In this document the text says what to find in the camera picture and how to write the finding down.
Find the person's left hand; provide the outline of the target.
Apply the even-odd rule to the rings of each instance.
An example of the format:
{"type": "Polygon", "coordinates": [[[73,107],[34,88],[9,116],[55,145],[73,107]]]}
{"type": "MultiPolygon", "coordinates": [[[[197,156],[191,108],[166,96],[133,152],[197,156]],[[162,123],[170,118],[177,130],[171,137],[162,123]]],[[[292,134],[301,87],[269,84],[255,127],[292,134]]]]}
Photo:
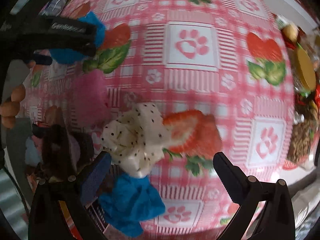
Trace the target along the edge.
{"type": "Polygon", "coordinates": [[[35,61],[24,63],[23,61],[15,60],[9,65],[1,103],[1,123],[5,128],[12,129],[15,126],[16,116],[21,108],[20,102],[26,95],[23,81],[30,74],[35,64],[35,61]]]}

